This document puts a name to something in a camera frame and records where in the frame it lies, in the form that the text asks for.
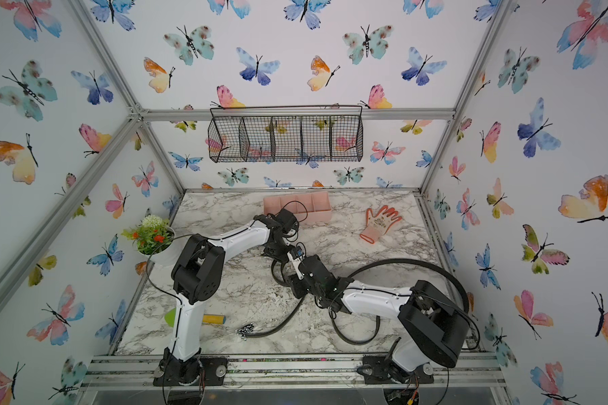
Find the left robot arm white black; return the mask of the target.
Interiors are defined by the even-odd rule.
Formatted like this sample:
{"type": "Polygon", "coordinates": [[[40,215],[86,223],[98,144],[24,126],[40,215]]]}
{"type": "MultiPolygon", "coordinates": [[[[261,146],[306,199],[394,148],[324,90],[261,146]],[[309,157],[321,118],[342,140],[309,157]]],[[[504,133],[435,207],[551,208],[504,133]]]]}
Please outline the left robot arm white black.
{"type": "Polygon", "coordinates": [[[187,362],[200,354],[205,303],[221,285],[226,262],[261,246],[267,258],[288,263],[295,246],[287,239],[298,230],[295,214],[282,209],[278,214],[257,215],[250,223],[219,236],[195,234],[187,239],[172,270],[177,318],[169,349],[176,359],[187,362]]]}

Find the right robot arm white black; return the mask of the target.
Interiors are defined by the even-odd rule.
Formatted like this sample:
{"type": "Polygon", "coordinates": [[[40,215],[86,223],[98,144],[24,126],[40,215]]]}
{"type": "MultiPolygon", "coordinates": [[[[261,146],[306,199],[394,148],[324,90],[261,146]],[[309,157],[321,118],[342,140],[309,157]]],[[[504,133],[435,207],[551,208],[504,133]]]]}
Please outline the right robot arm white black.
{"type": "Polygon", "coordinates": [[[466,307],[449,299],[431,282],[411,287],[368,285],[354,276],[338,278],[317,255],[292,248],[286,255],[296,272],[293,288],[315,297],[322,309],[395,320],[405,334],[395,344],[391,362],[405,374],[435,363],[454,368],[470,330],[466,307]]]}

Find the pink divided storage box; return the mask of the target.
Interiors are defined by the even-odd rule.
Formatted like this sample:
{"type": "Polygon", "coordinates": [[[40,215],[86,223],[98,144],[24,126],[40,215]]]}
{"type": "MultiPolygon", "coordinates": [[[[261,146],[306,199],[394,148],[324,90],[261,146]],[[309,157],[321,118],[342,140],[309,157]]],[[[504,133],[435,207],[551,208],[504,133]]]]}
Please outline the pink divided storage box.
{"type": "Polygon", "coordinates": [[[287,209],[303,224],[329,223],[333,216],[328,192],[284,194],[263,199],[264,214],[287,209]]]}

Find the red and white work glove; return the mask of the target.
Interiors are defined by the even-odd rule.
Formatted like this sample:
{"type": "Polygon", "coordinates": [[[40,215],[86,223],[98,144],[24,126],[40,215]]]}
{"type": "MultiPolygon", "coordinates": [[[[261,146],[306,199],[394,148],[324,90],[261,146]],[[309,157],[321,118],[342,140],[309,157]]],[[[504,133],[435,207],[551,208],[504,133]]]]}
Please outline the red and white work glove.
{"type": "Polygon", "coordinates": [[[402,217],[394,207],[383,205],[379,209],[369,208],[366,210],[366,227],[359,234],[359,237],[363,241],[374,245],[400,221],[402,221],[402,217]]]}

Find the white flower pot with plant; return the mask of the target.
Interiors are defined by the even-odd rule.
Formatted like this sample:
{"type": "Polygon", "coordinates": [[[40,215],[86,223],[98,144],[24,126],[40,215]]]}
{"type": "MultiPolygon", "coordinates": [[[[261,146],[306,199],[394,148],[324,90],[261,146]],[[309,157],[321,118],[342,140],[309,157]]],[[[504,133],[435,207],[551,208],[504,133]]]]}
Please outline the white flower pot with plant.
{"type": "Polygon", "coordinates": [[[133,242],[137,251],[160,266],[170,266],[177,262],[181,247],[176,232],[168,219],[149,214],[139,224],[123,231],[123,236],[133,242]]]}

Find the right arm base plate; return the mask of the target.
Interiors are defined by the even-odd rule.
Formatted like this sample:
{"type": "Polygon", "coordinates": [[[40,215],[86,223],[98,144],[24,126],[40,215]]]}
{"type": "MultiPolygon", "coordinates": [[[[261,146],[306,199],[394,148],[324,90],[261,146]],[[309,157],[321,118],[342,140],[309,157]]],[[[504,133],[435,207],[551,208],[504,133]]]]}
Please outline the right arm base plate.
{"type": "Polygon", "coordinates": [[[423,366],[414,371],[404,371],[386,355],[366,355],[356,368],[358,375],[362,376],[367,385],[385,384],[431,384],[434,376],[426,374],[423,366]]]}

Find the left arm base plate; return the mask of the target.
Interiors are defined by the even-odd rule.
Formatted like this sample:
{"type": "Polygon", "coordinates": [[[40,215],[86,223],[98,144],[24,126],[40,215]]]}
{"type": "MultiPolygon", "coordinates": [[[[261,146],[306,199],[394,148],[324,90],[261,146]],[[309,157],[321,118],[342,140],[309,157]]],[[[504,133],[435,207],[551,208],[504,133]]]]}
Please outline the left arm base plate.
{"type": "Polygon", "coordinates": [[[188,360],[180,360],[169,348],[153,373],[153,386],[222,386],[227,374],[226,357],[209,357],[197,353],[188,360]]]}

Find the aluminium front rail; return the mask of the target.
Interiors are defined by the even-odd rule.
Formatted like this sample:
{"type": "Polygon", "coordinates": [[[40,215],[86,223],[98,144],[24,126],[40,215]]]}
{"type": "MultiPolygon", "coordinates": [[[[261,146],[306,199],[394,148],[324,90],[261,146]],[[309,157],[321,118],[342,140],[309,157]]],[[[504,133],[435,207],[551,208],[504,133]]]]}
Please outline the aluminium front rail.
{"type": "MultiPolygon", "coordinates": [[[[135,391],[172,388],[160,377],[159,355],[99,356],[91,361],[81,390],[135,391]]],[[[430,363],[412,381],[386,375],[383,354],[203,355],[205,387],[214,390],[485,387],[507,385],[495,357],[463,354],[453,369],[430,363]]]]}

